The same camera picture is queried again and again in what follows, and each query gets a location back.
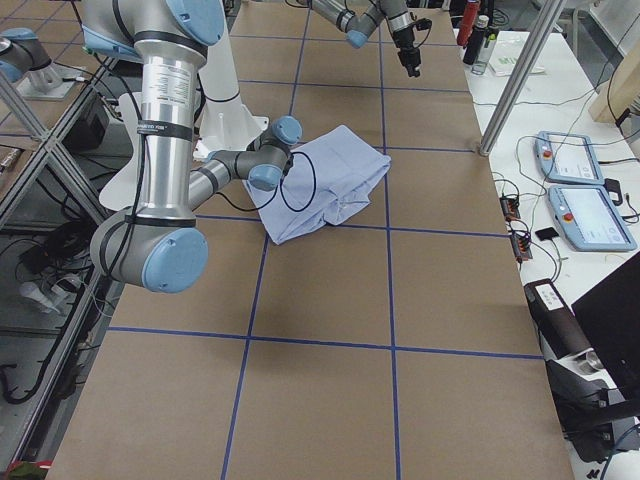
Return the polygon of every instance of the red bottle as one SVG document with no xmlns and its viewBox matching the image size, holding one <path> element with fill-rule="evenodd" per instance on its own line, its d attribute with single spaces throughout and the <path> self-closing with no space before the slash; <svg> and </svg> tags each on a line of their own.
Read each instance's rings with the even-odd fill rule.
<svg viewBox="0 0 640 480">
<path fill-rule="evenodd" d="M 458 30 L 458 38 L 456 39 L 461 47 L 467 45 L 478 10 L 480 10 L 480 0 L 467 0 L 467 6 L 464 7 L 464 14 L 460 22 L 460 30 Z"/>
</svg>

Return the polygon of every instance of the tablet screen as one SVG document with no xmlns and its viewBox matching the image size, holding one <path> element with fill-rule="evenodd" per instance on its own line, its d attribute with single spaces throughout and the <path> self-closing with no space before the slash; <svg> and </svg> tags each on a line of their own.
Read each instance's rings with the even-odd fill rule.
<svg viewBox="0 0 640 480">
<path fill-rule="evenodd" d="M 598 190 L 563 188 L 562 194 L 585 243 L 626 243 L 626 236 Z"/>
<path fill-rule="evenodd" d="M 583 138 L 549 135 L 556 171 L 564 177 L 594 180 L 596 173 Z"/>
</svg>

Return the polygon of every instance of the blue and white tablet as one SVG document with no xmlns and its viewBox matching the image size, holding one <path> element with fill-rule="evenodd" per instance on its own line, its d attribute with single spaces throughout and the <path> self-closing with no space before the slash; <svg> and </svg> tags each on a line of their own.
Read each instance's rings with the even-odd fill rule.
<svg viewBox="0 0 640 480">
<path fill-rule="evenodd" d="M 545 179 L 557 183 L 603 185 L 598 159 L 586 135 L 540 132 L 535 153 Z"/>
<path fill-rule="evenodd" d="M 597 185 L 554 185 L 549 203 L 569 243 L 580 252 L 626 252 L 637 245 L 609 194 Z"/>
</svg>

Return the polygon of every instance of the black bottle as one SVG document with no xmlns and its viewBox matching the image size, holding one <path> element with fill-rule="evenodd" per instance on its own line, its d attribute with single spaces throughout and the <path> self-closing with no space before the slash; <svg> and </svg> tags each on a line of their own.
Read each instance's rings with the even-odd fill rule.
<svg viewBox="0 0 640 480">
<path fill-rule="evenodd" d="M 476 20 L 476 24 L 473 26 L 473 32 L 471 32 L 471 36 L 467 42 L 467 50 L 464 52 L 464 57 L 462 59 L 462 61 L 467 65 L 473 65 L 476 58 L 478 58 L 478 53 L 480 52 L 482 40 L 484 39 L 484 34 L 488 25 L 489 17 L 486 15 L 479 15 Z"/>
</svg>

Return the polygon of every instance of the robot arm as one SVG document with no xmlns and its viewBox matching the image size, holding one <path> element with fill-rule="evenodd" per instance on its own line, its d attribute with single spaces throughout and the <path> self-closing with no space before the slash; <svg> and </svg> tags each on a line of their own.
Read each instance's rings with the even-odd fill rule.
<svg viewBox="0 0 640 480">
<path fill-rule="evenodd" d="M 208 249 L 192 209 L 235 178 L 273 190 L 300 138 L 290 117 L 263 133 L 253 151 L 212 152 L 191 172 L 197 72 L 220 40 L 219 0 L 85 0 L 85 43 L 93 51 L 143 64 L 138 120 L 141 171 L 133 205 L 107 219 L 91 241 L 105 275 L 175 293 L 202 274 Z"/>
<path fill-rule="evenodd" d="M 28 28 L 0 32 L 0 71 L 12 83 L 28 73 L 33 88 L 42 93 L 62 84 L 49 54 Z"/>
<path fill-rule="evenodd" d="M 347 41 L 354 47 L 362 47 L 371 34 L 387 21 L 389 32 L 395 46 L 398 48 L 400 63 L 407 69 L 410 77 L 420 76 L 420 50 L 414 45 L 413 29 L 426 30 L 431 27 L 431 21 L 416 19 L 407 9 L 405 0 L 370 0 L 371 6 L 358 17 L 347 7 L 347 3 L 338 0 L 297 0 L 322 17 L 333 23 L 340 31 L 347 34 Z"/>
</svg>

